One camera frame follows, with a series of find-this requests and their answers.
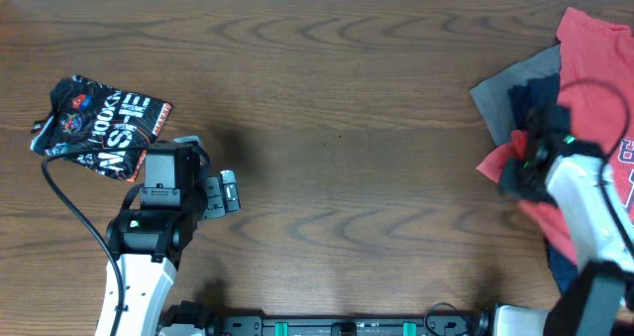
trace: gray cloth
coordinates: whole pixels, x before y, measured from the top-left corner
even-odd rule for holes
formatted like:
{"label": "gray cloth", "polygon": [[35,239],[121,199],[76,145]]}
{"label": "gray cloth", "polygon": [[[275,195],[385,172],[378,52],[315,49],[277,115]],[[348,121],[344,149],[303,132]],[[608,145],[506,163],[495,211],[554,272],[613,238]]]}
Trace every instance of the gray cloth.
{"label": "gray cloth", "polygon": [[512,65],[470,91],[497,146],[508,142],[511,132],[517,129],[508,90],[514,85],[526,85],[529,79],[559,73],[561,68],[557,45]]}

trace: red cloth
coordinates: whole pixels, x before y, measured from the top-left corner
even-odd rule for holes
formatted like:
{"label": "red cloth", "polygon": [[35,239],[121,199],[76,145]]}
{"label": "red cloth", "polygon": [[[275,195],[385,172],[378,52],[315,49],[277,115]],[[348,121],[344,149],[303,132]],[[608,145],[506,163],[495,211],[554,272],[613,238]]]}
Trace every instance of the red cloth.
{"label": "red cloth", "polygon": [[[625,124],[622,103],[604,86],[573,82],[589,79],[617,87],[626,97],[630,110],[634,111],[634,38],[631,29],[593,19],[580,10],[568,8],[557,30],[557,38],[562,43],[560,75],[561,87],[565,88],[559,94],[558,104],[571,109],[572,132],[576,137],[597,142],[604,152],[608,152]],[[477,167],[495,182],[499,181],[506,159],[509,156],[521,157],[526,146],[521,132],[513,132],[511,139]],[[634,124],[619,148],[610,164],[614,169],[616,190],[632,219]],[[521,201],[519,206],[540,226],[550,243],[575,263],[575,247],[562,213],[546,203]]]}

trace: green tape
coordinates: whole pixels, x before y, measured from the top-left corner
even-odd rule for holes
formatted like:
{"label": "green tape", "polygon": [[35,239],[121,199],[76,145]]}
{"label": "green tape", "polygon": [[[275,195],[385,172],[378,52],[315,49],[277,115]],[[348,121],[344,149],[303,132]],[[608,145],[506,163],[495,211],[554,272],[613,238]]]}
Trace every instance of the green tape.
{"label": "green tape", "polygon": [[413,322],[404,322],[403,336],[416,336],[416,324]]}
{"label": "green tape", "polygon": [[288,336],[288,324],[285,322],[277,322],[275,324],[275,336]]}

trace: wooden table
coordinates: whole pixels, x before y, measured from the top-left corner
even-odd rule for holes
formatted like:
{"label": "wooden table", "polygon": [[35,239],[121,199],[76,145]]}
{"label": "wooden table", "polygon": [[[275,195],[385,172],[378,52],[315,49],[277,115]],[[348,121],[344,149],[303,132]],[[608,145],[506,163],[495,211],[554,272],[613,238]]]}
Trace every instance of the wooden table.
{"label": "wooden table", "polygon": [[[493,143],[469,89],[553,45],[571,5],[634,24],[634,0],[9,0],[0,333],[89,335],[101,309],[103,252],[29,151],[74,73],[172,102],[160,137],[198,135],[236,171],[243,211],[199,225],[166,305],[550,307],[539,231],[476,171]],[[101,231],[130,187],[53,175]]]}

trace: black bag with white text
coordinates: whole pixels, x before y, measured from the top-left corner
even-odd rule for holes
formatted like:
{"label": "black bag with white text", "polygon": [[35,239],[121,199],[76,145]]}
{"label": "black bag with white text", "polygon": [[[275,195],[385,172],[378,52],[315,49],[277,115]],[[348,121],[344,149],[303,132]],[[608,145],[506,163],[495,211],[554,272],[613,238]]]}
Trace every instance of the black bag with white text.
{"label": "black bag with white text", "polygon": [[[157,140],[171,104],[75,75],[51,91],[49,117],[36,122],[31,150],[58,155],[103,148],[146,147]],[[133,181],[145,151],[86,154],[72,162]]]}

